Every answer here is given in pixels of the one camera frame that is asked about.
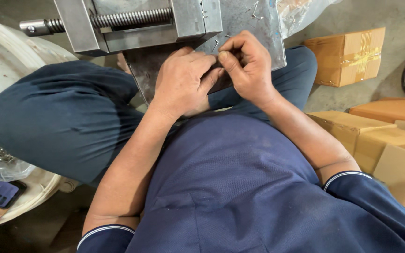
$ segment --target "smartphone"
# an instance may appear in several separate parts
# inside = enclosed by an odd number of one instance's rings
[[[8,209],[11,207],[26,188],[26,185],[20,181],[0,181],[0,208]]]

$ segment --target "shirt sleeve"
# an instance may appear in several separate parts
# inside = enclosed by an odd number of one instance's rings
[[[371,176],[359,171],[337,173],[329,178],[323,190],[363,208],[405,241],[405,208]]]
[[[104,225],[87,232],[76,253],[125,253],[135,231],[123,225]]]

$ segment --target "forearm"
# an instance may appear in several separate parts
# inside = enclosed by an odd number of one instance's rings
[[[151,104],[132,137],[117,155],[99,183],[90,206],[84,233],[105,219],[138,216],[144,205],[152,167],[175,120]]]
[[[277,91],[274,99],[261,108],[273,125],[300,149],[321,181],[344,170],[359,167],[343,145],[322,127],[287,101]]]

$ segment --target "right hand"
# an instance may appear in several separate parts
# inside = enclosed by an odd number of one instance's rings
[[[229,73],[237,93],[259,108],[277,93],[271,83],[271,56],[248,31],[229,38],[219,49],[218,60]]]

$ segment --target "packing tape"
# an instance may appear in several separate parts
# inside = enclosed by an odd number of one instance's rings
[[[362,33],[360,39],[360,51],[355,54],[340,56],[341,67],[356,66],[356,80],[360,82],[365,79],[368,62],[378,60],[381,58],[381,47],[371,48],[371,34],[372,31]]]

